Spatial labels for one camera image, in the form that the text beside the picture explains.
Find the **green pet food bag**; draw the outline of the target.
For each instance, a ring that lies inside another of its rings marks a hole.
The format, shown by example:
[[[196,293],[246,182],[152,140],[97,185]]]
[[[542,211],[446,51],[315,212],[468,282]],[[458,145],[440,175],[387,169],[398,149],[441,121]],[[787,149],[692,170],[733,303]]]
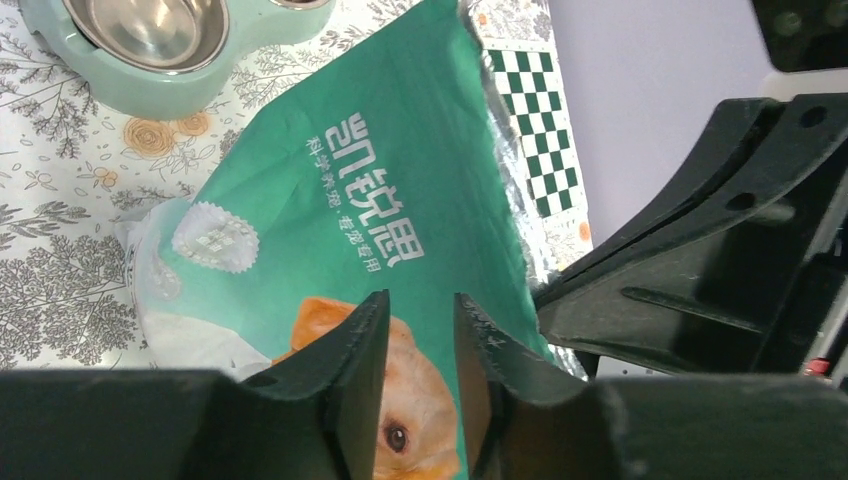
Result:
[[[157,364],[244,380],[390,295],[377,479],[469,475],[453,297],[545,353],[557,268],[470,9],[421,1],[262,107],[199,191],[124,222]]]

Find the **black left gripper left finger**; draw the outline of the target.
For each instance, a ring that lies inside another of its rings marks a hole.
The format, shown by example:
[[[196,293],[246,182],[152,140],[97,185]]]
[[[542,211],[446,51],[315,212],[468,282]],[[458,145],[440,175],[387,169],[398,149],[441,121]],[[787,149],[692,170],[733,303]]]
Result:
[[[11,370],[5,479],[368,479],[390,301],[243,382],[215,370]]]

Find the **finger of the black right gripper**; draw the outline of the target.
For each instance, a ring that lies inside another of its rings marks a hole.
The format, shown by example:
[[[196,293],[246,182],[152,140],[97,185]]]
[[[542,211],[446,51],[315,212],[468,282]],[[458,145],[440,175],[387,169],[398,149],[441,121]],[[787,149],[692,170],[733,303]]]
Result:
[[[847,315],[833,252],[847,196],[692,212],[574,267],[541,301],[554,344],[668,372],[795,373],[830,356]]]
[[[813,107],[847,110],[845,93],[800,94],[789,101],[771,98],[726,99],[713,110],[704,130],[680,168],[655,198],[615,234],[589,254],[564,269],[534,295],[537,305],[558,298],[577,277],[625,247],[659,230],[693,210],[732,180],[753,171],[753,158],[761,154],[766,171],[778,170],[778,157],[766,154],[763,143],[791,143],[801,130],[804,111]]]

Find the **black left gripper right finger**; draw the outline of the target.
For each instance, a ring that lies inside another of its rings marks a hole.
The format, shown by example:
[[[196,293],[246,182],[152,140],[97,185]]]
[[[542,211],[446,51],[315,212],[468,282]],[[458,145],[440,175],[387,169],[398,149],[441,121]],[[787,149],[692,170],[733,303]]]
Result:
[[[847,396],[809,377],[585,382],[454,298],[473,479],[843,479]]]

